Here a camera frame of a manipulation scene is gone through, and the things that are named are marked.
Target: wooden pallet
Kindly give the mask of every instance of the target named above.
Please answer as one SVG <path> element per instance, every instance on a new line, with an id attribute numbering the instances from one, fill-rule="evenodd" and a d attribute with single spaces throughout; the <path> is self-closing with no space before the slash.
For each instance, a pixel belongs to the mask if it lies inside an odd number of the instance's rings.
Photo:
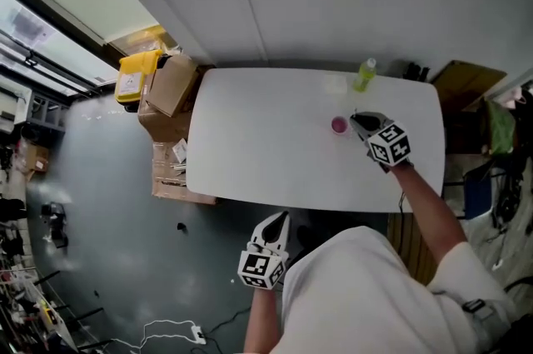
<path id="1" fill-rule="evenodd" d="M 403 219 L 403 241 L 401 240 Z M 435 276 L 436 262 L 422 239 L 412 213 L 392 213 L 387 226 L 387 238 L 406 264 L 409 274 L 419 283 L 427 285 Z"/>

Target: forearm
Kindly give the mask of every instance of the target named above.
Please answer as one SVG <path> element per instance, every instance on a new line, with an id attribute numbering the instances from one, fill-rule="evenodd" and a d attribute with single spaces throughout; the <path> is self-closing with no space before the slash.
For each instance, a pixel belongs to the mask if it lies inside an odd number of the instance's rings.
<path id="1" fill-rule="evenodd" d="M 267 354 L 277 345 L 279 340 L 276 294 L 274 291 L 256 289 L 248 320 L 244 352 Z"/>
<path id="2" fill-rule="evenodd" d="M 465 232 L 448 205 L 411 166 L 391 168 L 411 204 L 416 222 L 436 263 L 457 244 L 466 241 Z"/>

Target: person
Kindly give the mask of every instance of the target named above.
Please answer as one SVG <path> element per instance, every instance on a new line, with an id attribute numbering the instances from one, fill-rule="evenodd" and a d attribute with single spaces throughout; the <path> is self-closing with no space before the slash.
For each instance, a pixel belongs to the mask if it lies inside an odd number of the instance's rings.
<path id="1" fill-rule="evenodd" d="M 431 283 L 410 277 L 380 233 L 345 230 L 287 272 L 282 334 L 275 292 L 255 289 L 245 353 L 485 352 L 509 330 L 515 307 L 451 209 L 410 164 L 391 173 L 438 264 Z"/>

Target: bottle of yellow-green liquid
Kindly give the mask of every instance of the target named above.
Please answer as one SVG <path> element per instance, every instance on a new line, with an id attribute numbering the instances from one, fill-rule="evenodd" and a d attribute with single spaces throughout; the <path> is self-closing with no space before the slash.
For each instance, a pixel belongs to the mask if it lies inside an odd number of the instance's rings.
<path id="1" fill-rule="evenodd" d="M 373 57 L 368 58 L 359 67 L 359 72 L 356 75 L 356 80 L 353 82 L 352 87 L 358 92 L 364 92 L 368 83 L 376 75 L 376 59 Z"/>

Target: white t-shirt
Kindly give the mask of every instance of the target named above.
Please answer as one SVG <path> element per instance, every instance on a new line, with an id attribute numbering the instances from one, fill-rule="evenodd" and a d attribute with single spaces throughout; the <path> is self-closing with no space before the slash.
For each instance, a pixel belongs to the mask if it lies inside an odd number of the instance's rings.
<path id="1" fill-rule="evenodd" d="M 478 352 L 456 299 L 496 300 L 514 311 L 468 243 L 448 252 L 425 287 L 381 234 L 352 228 L 287 272 L 283 336 L 272 353 Z"/>

